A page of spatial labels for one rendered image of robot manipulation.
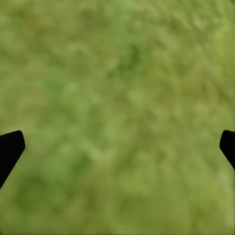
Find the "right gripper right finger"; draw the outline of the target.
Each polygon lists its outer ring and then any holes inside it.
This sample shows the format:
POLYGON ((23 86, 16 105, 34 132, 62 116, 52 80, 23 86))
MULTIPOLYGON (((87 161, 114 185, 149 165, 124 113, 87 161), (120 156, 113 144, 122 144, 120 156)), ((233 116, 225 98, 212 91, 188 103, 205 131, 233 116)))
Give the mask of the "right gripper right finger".
POLYGON ((219 147, 235 170, 235 132, 224 130, 219 147))

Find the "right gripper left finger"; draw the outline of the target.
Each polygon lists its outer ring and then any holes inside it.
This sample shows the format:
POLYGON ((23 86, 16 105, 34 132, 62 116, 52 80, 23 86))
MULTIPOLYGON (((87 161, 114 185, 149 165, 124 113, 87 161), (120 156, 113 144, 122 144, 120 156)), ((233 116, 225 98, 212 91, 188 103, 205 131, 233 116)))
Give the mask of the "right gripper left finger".
POLYGON ((0 136, 0 189, 25 149, 22 131, 0 136))

